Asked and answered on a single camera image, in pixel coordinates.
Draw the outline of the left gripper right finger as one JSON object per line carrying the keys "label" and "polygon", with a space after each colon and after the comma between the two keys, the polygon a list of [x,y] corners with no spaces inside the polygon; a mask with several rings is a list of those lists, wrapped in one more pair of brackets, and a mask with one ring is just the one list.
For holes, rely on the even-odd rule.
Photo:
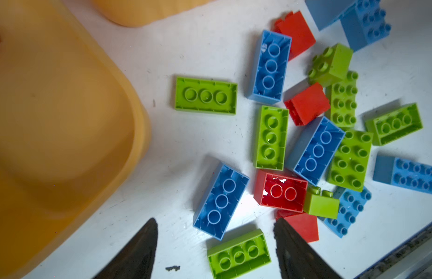
{"label": "left gripper right finger", "polygon": [[276,221],[274,235],[283,279],[340,278],[285,219]]}

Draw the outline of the blue lego brick upturned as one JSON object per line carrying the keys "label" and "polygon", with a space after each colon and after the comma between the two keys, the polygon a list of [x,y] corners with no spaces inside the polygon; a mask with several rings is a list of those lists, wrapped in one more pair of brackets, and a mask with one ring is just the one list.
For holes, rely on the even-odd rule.
{"label": "blue lego brick upturned", "polygon": [[222,240],[249,181],[245,174],[220,162],[195,211],[194,228]]}

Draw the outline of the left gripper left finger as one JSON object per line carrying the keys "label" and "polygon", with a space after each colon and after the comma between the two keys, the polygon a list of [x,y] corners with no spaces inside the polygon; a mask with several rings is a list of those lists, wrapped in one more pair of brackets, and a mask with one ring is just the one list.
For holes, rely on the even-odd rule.
{"label": "left gripper left finger", "polygon": [[96,279],[151,278],[158,241],[154,218],[134,235],[128,244],[95,276]]}

